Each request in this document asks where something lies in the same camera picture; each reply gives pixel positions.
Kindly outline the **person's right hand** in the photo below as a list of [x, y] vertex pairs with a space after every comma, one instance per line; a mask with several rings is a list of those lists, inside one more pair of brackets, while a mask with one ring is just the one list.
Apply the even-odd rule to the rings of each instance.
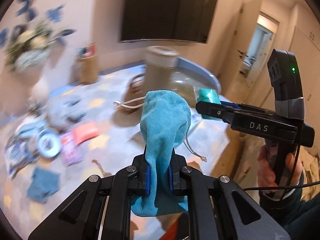
[[[258, 170], [258, 186], [259, 187], [276, 187], [276, 175], [267, 161], [267, 148], [265, 145], [261, 146], [257, 161], [259, 164]], [[298, 185], [303, 172], [303, 164], [300, 159], [297, 160], [295, 170], [290, 182], [291, 186]]]

